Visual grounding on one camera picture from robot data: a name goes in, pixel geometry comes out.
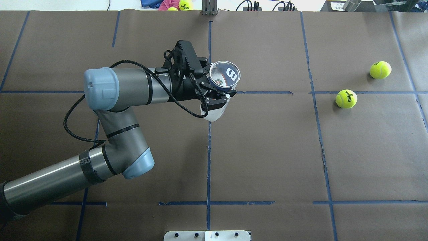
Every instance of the light blue joint cap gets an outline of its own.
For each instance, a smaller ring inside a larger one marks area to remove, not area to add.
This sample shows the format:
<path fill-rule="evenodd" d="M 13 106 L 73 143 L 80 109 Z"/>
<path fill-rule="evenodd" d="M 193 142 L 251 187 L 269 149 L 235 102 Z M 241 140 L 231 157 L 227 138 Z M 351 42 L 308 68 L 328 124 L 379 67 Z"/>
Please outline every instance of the light blue joint cap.
<path fill-rule="evenodd" d="M 147 148 L 147 150 L 132 165 L 122 172 L 122 175 L 125 179 L 136 178 L 150 171 L 154 165 L 155 161 L 153 160 L 150 148 Z"/>
<path fill-rule="evenodd" d="M 85 71 L 85 96 L 89 108 L 110 110 L 119 98 L 119 79 L 111 68 Z"/>

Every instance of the tennis ball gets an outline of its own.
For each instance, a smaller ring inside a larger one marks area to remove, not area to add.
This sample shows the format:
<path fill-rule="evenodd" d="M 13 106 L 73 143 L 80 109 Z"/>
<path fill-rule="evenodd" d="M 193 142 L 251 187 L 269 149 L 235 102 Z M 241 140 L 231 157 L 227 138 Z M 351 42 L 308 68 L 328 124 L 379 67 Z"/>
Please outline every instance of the tennis ball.
<path fill-rule="evenodd" d="M 193 9 L 193 2 L 192 0 L 180 0 L 178 3 L 178 7 L 180 10 L 192 10 Z"/>
<path fill-rule="evenodd" d="M 336 96 L 336 104 L 346 109 L 352 108 L 357 100 L 357 95 L 352 90 L 342 90 Z"/>
<path fill-rule="evenodd" d="M 390 73 L 391 66 L 385 61 L 376 62 L 370 68 L 370 75 L 376 79 L 386 78 Z"/>

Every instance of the robotic arm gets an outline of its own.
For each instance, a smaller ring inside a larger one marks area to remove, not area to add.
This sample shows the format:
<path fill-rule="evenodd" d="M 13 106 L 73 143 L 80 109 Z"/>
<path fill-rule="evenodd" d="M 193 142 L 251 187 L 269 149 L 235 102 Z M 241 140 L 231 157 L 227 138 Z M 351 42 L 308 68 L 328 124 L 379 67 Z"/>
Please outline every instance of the robotic arm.
<path fill-rule="evenodd" d="M 197 57 L 192 44 L 183 40 L 166 51 L 164 58 L 165 63 L 159 68 L 122 60 L 110 68 L 85 72 L 85 95 L 73 108 L 83 98 L 87 99 L 89 107 L 98 115 L 108 144 L 0 184 L 0 223 L 19 219 L 31 210 L 119 173 L 132 179 L 152 169 L 155 162 L 131 106 L 175 102 L 195 117 L 209 121 L 221 117 L 230 98 L 236 94 L 239 69 L 227 61 L 211 64 L 207 58 Z M 114 69 L 122 63 L 139 68 Z M 179 103 L 189 99 L 201 100 L 201 115 Z"/>

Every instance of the white floor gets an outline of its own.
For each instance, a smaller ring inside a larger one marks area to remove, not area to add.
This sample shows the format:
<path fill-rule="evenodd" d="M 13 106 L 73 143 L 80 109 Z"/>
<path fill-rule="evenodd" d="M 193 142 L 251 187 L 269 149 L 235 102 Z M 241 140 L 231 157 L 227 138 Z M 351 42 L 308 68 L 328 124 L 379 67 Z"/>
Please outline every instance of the white floor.
<path fill-rule="evenodd" d="M 277 2 L 271 0 L 260 0 L 260 7 L 263 11 L 272 11 Z M 325 0 L 292 0 L 292 3 L 299 11 L 318 12 Z M 218 0 L 219 9 L 235 11 L 241 0 Z M 202 0 L 193 0 L 194 8 L 202 8 Z M 107 10 L 109 0 L 8 0 L 0 1 L 0 10 Z M 110 10 L 152 10 L 141 7 L 140 0 L 111 0 Z"/>

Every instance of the pink towel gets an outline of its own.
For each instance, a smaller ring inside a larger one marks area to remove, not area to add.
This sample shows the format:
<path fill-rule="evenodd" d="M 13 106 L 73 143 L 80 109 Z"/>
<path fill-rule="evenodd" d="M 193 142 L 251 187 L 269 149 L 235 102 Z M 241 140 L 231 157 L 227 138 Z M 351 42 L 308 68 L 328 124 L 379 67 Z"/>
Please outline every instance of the pink towel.
<path fill-rule="evenodd" d="M 160 4 L 159 10 L 160 11 L 166 11 L 168 8 L 177 8 L 178 9 L 178 3 L 180 0 L 163 0 L 163 2 Z"/>

